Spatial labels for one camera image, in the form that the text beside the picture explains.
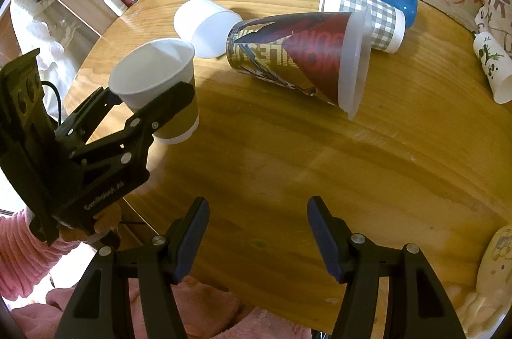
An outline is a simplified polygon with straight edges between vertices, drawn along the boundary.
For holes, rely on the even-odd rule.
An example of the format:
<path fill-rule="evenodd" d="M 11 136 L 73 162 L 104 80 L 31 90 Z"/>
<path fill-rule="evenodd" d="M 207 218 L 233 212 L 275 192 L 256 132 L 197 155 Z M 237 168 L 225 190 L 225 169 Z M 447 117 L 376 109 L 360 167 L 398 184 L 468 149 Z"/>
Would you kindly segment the pink sleeve left forearm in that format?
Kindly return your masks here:
<path fill-rule="evenodd" d="M 1 216 L 1 296 L 14 301 L 29 296 L 34 286 L 48 275 L 61 257 L 80 241 L 56 240 L 47 245 L 29 230 L 25 211 Z"/>

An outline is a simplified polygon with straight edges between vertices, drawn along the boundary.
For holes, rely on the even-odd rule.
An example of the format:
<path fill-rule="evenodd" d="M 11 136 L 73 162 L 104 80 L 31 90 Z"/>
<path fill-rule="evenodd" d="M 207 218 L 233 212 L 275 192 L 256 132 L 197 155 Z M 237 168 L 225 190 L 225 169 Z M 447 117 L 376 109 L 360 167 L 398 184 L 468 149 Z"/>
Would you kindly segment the person's left hand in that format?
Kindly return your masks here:
<path fill-rule="evenodd" d="M 59 225 L 60 239 L 65 242 L 91 242 L 104 232 L 114 230 L 122 219 L 122 209 L 119 202 L 115 202 L 100 213 L 96 214 L 94 230 L 83 230 L 80 228 L 69 228 Z"/>

